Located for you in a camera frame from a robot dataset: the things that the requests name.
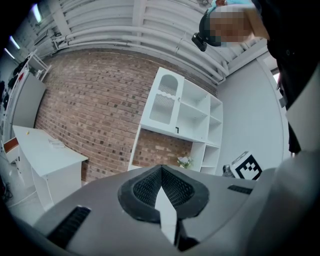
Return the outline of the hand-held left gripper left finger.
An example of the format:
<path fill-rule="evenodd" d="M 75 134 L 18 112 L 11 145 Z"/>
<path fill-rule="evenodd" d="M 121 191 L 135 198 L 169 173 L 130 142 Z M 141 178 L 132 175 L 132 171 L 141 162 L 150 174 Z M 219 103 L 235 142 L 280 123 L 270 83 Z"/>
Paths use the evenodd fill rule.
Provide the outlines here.
<path fill-rule="evenodd" d="M 160 212 L 155 208 L 157 196 L 162 186 L 162 166 L 128 179 L 118 190 L 118 201 L 122 209 L 133 219 L 160 223 Z"/>

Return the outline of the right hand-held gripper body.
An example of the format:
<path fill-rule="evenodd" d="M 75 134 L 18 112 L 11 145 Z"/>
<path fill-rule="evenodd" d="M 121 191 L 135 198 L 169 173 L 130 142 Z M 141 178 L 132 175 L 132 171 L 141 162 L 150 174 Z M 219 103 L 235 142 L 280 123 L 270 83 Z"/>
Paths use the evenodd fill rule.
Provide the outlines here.
<path fill-rule="evenodd" d="M 250 151 L 243 152 L 231 164 L 222 167 L 222 176 L 236 179 L 257 180 L 262 168 Z"/>

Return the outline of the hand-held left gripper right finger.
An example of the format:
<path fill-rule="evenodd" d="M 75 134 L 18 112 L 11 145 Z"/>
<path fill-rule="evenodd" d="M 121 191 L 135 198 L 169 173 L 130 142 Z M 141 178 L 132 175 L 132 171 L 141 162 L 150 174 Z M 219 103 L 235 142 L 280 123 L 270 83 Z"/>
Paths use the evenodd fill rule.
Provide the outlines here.
<path fill-rule="evenodd" d="M 161 166 L 161 187 L 179 221 L 198 216 L 209 202 L 209 190 L 203 183 L 167 165 Z"/>

